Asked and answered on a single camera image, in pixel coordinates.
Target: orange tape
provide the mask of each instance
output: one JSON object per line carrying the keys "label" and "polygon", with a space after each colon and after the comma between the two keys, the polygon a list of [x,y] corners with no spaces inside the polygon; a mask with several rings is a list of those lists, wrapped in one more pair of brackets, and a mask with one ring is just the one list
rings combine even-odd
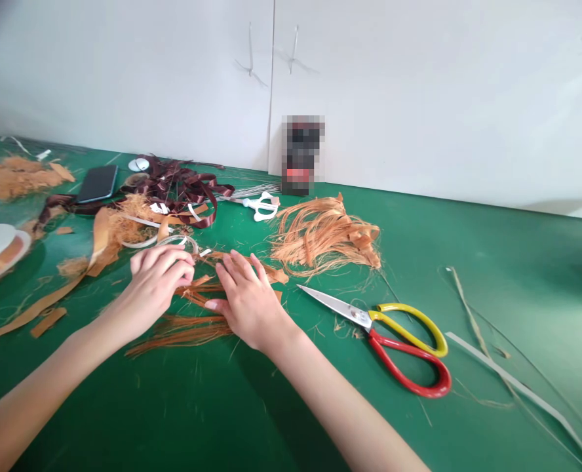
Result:
{"label": "orange tape", "polygon": [[18,255],[23,246],[22,240],[16,236],[11,244],[0,253],[0,272]]}
{"label": "orange tape", "polygon": [[[88,270],[92,269],[98,257],[107,247],[107,222],[107,208],[101,208],[94,219],[94,247],[92,249],[90,263],[88,264]],[[82,273],[80,276],[78,276],[78,278],[70,282],[68,285],[63,286],[59,290],[55,290],[52,294],[40,298],[40,300],[28,307],[25,312],[21,313],[17,318],[13,319],[5,326],[0,327],[0,336],[7,334],[8,332],[12,332],[13,330],[16,330],[36,319],[39,314],[42,313],[46,308],[59,302],[62,298],[68,295],[77,285],[79,285],[87,273],[87,271]]]}

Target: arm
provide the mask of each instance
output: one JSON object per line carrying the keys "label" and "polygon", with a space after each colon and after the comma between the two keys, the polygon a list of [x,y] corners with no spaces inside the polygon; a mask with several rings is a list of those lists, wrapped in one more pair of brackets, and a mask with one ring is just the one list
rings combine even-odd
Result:
{"label": "arm", "polygon": [[131,259],[132,282],[88,326],[73,333],[0,400],[0,471],[9,470],[68,395],[104,360],[143,334],[193,280],[184,246],[158,246]]}
{"label": "arm", "polygon": [[217,274],[228,300],[221,311],[234,333],[262,351],[286,376],[353,471],[428,471],[426,465],[374,407],[333,367],[284,311],[261,263],[258,274],[233,251]]}

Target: white cabinet door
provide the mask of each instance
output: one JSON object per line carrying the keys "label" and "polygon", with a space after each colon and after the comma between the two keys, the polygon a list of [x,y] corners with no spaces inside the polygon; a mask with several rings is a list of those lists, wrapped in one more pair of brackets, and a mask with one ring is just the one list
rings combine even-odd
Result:
{"label": "white cabinet door", "polygon": [[0,8],[0,134],[266,169],[269,0]]}
{"label": "white cabinet door", "polygon": [[277,0],[274,46],[270,172],[324,115],[328,182],[582,215],[582,1]]}

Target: smartphone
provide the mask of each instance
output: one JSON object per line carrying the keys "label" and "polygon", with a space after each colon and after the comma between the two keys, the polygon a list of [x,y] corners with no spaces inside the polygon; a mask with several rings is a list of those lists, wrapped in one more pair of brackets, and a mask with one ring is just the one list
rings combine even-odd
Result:
{"label": "smartphone", "polygon": [[114,194],[114,183],[119,167],[116,165],[94,167],[88,171],[81,183],[77,203],[109,198]]}

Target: brown ribbon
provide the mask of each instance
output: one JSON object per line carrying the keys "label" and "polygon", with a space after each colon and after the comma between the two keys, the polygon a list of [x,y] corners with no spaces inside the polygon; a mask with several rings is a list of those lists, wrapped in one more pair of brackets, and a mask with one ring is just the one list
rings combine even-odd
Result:
{"label": "brown ribbon", "polygon": [[[193,169],[182,167],[181,161],[171,159],[159,159],[156,156],[139,155],[149,161],[148,177],[138,180],[135,186],[123,186],[117,193],[118,197],[124,197],[125,193],[142,193],[147,196],[151,203],[164,203],[171,215],[180,221],[198,229],[211,226],[217,215],[217,199],[214,193],[219,193],[224,197],[230,197],[234,192],[231,185],[221,185],[217,183],[214,174],[198,174]],[[177,195],[171,197],[172,191]],[[91,202],[79,204],[76,195],[51,195],[47,198],[44,209],[35,224],[34,232],[37,228],[43,227],[51,218],[51,209],[62,207],[70,213],[95,215],[99,209],[105,207],[115,208],[117,203],[123,198],[111,203]],[[205,199],[212,203],[214,211],[212,214],[195,221],[185,213],[185,208],[189,203],[201,204]]]}

